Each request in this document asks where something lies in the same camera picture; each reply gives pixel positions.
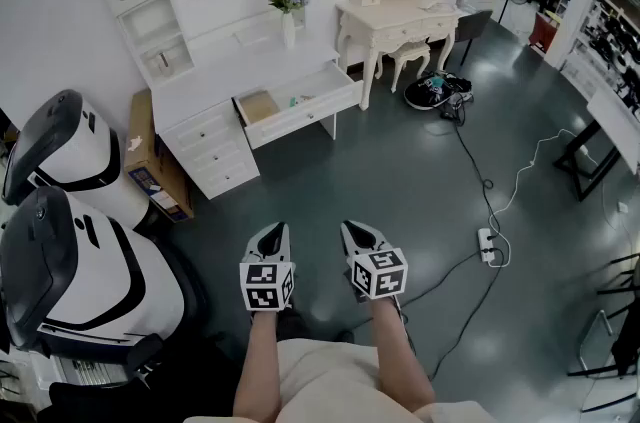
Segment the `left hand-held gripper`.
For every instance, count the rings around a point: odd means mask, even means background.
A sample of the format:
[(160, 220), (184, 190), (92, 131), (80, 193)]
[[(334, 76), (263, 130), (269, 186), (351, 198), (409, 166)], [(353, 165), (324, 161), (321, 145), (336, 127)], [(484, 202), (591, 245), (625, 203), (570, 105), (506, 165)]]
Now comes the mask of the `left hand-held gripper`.
[(246, 309), (251, 312), (283, 310), (295, 287), (294, 272), (289, 226), (284, 222), (269, 224), (249, 240), (239, 264)]

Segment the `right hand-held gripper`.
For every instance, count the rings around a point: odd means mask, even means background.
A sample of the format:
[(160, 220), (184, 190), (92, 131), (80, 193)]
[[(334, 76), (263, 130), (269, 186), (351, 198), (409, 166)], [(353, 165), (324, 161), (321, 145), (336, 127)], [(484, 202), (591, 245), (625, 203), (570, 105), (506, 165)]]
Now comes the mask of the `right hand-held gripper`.
[(408, 263), (383, 233), (367, 224), (345, 220), (340, 225), (347, 279), (358, 303), (396, 297), (406, 289)]

